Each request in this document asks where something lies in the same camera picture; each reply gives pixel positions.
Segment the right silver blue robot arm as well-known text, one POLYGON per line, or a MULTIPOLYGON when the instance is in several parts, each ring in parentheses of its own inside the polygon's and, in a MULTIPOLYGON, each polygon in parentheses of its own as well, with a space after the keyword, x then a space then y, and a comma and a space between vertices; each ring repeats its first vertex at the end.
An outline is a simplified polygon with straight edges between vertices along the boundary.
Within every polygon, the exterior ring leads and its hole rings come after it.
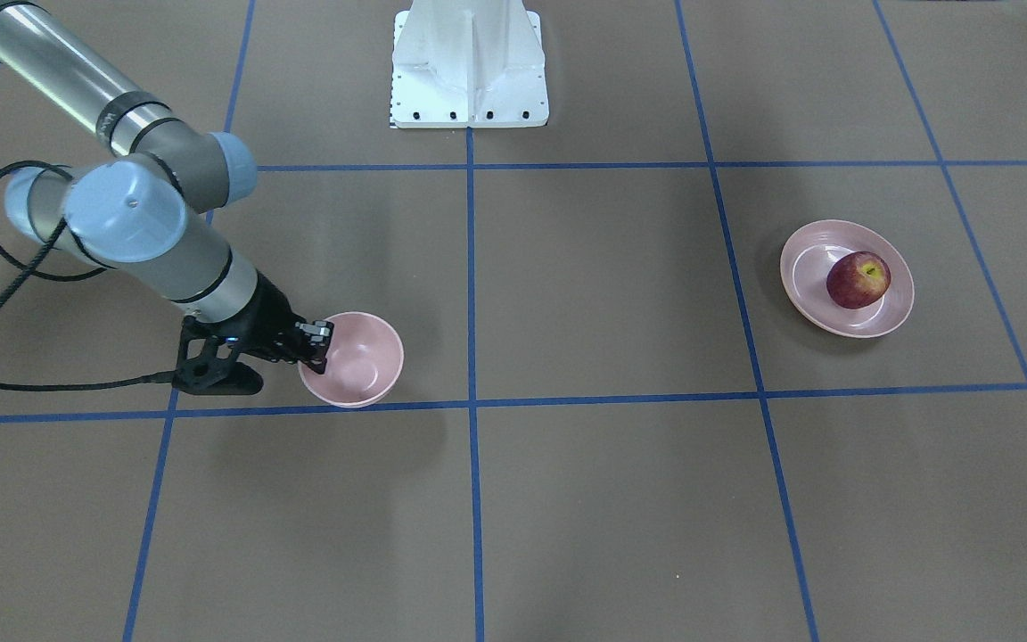
POLYGON ((199 133, 33 1, 0 1, 0 62, 94 134, 109 159, 85 167, 17 163, 4 206, 18 231, 98 271, 119 271, 185 317, 204 354, 179 373, 199 387, 240 354, 321 374, 330 322, 307 322, 204 222, 254 191, 258 168, 229 133, 199 133))

